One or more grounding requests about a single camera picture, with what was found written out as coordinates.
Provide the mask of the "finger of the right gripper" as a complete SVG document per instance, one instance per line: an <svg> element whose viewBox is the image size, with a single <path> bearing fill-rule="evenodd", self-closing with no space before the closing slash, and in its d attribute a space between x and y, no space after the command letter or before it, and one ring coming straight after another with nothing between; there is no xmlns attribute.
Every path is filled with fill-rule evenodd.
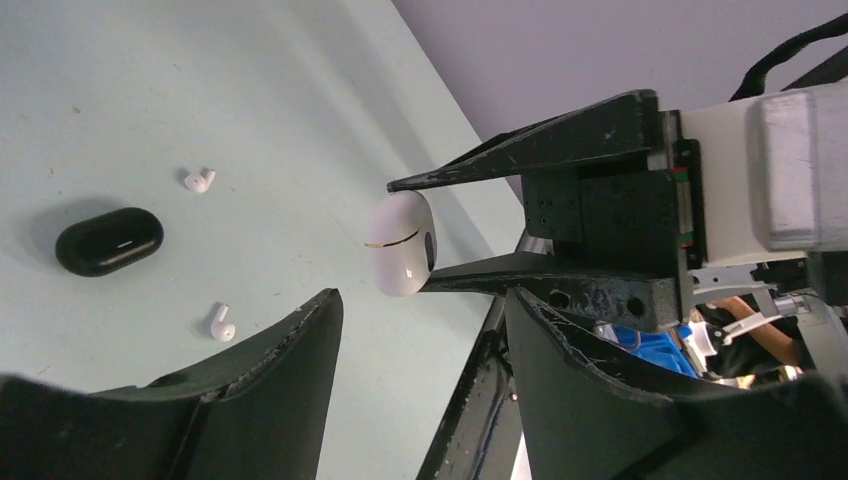
<svg viewBox="0 0 848 480"><path fill-rule="evenodd" d="M522 288L554 309L646 333L681 323L677 280L577 263L531 252L515 252L433 271L427 293L481 293L504 297Z"/></svg>
<svg viewBox="0 0 848 480"><path fill-rule="evenodd" d="M390 193L416 191L535 172L599 165L659 146L657 92L637 89L499 134L453 161L393 180Z"/></svg>

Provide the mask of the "white earbud near centre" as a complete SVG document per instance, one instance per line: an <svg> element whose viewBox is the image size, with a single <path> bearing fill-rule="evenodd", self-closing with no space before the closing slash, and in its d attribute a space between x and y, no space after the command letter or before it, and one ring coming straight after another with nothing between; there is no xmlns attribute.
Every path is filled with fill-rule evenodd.
<svg viewBox="0 0 848 480"><path fill-rule="evenodd" d="M236 327L233 324L226 322L226 316L229 311L227 304L220 304L213 316L210 325L210 335L219 342L231 341L236 333Z"/></svg>

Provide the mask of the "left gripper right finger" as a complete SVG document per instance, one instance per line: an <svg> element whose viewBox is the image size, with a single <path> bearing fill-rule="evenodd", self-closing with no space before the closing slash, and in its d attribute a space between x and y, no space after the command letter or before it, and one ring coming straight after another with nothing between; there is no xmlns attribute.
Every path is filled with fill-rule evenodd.
<svg viewBox="0 0 848 480"><path fill-rule="evenodd" d="M512 370L536 479L843 479L847 381L739 389L671 372L508 292Z"/></svg>

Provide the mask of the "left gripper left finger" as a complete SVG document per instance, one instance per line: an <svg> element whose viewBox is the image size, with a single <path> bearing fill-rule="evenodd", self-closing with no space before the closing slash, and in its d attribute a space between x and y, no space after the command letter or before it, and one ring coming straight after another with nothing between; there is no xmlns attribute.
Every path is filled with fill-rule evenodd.
<svg viewBox="0 0 848 480"><path fill-rule="evenodd" d="M1 378L5 479L312 479L344 307L325 289L145 387L84 394Z"/></svg>

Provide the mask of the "white earbud charging case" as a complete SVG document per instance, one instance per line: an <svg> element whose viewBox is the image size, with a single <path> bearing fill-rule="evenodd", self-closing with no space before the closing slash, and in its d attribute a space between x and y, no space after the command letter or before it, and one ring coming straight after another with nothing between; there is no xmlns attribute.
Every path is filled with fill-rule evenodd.
<svg viewBox="0 0 848 480"><path fill-rule="evenodd" d="M436 229L426 198L416 191L383 198L369 217L365 247L381 293L407 297L419 292L437 259Z"/></svg>

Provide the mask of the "black earbud charging case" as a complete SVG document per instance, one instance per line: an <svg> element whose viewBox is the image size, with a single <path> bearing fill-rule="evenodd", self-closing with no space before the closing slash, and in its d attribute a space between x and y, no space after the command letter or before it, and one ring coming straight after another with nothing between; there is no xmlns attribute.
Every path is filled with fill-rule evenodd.
<svg viewBox="0 0 848 480"><path fill-rule="evenodd" d="M103 277L154 254L164 227L151 212L126 207L75 223L58 236L55 256L68 272Z"/></svg>

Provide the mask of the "white earbud far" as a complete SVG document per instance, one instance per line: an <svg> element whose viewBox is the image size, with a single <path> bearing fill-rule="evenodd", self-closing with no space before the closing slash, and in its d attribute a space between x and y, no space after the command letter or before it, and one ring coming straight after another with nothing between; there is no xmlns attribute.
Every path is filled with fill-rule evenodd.
<svg viewBox="0 0 848 480"><path fill-rule="evenodd" d="M211 169L203 172L192 172L185 176L183 185L192 192L203 194L209 190L215 177L216 171Z"/></svg>

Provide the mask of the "white earbud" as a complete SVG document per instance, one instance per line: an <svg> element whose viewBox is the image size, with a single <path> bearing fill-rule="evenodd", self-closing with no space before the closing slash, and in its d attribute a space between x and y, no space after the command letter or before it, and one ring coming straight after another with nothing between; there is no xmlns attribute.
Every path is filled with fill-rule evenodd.
<svg viewBox="0 0 848 480"><path fill-rule="evenodd" d="M215 177L216 171L211 169L203 172L192 172L185 176L183 185L192 192L203 194L209 190Z"/></svg>
<svg viewBox="0 0 848 480"><path fill-rule="evenodd" d="M227 304L220 304L213 316L210 325L210 335L219 342L231 341L236 333L236 327L233 324L226 322L226 316L229 311Z"/></svg>

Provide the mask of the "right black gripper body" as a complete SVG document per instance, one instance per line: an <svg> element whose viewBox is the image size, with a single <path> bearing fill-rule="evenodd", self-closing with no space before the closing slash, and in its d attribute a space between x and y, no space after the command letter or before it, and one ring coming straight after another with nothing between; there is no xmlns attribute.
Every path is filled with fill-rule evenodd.
<svg viewBox="0 0 848 480"><path fill-rule="evenodd" d="M660 143L647 153L522 175L528 234L601 269L673 277L702 267L700 144L684 137L680 111L659 120Z"/></svg>

